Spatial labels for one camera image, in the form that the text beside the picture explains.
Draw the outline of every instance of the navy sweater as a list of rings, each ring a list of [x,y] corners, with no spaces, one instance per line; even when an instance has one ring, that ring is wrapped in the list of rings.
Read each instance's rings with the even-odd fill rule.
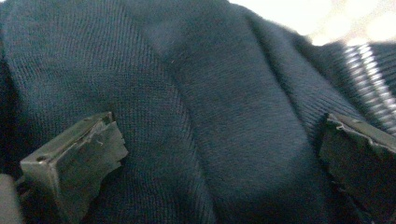
[[[346,48],[225,0],[8,0],[0,19],[3,172],[80,119],[117,117],[130,154],[86,223],[346,222],[318,162],[325,114],[389,130],[345,81]],[[365,47],[396,91],[395,46]]]

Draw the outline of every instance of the clothing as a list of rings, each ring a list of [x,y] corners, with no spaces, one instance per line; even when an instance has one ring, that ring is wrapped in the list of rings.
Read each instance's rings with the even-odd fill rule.
[[[6,172],[116,115],[130,154],[84,222],[346,221],[318,162],[325,114],[381,123],[337,82],[351,74],[340,44],[220,0],[8,0],[1,19]],[[394,47],[373,47],[393,91]]]

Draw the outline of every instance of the bright background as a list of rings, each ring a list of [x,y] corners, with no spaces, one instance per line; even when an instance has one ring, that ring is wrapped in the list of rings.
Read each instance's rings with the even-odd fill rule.
[[[314,45],[396,41],[396,0],[230,0]]]

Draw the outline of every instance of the knit texture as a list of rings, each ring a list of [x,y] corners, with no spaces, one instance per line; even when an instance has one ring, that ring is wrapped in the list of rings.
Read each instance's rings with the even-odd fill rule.
[[[329,51],[225,0],[8,4],[4,160],[104,111],[130,151],[85,223],[343,222],[321,124],[364,118],[326,78]]]

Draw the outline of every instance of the garment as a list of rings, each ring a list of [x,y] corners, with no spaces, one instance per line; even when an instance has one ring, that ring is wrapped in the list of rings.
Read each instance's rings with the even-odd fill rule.
[[[337,81],[352,74],[340,44],[225,0],[8,0],[1,24],[5,172],[76,121],[116,115],[130,154],[84,222],[346,221],[318,161],[323,120],[381,123]],[[393,90],[394,50],[373,47]]]

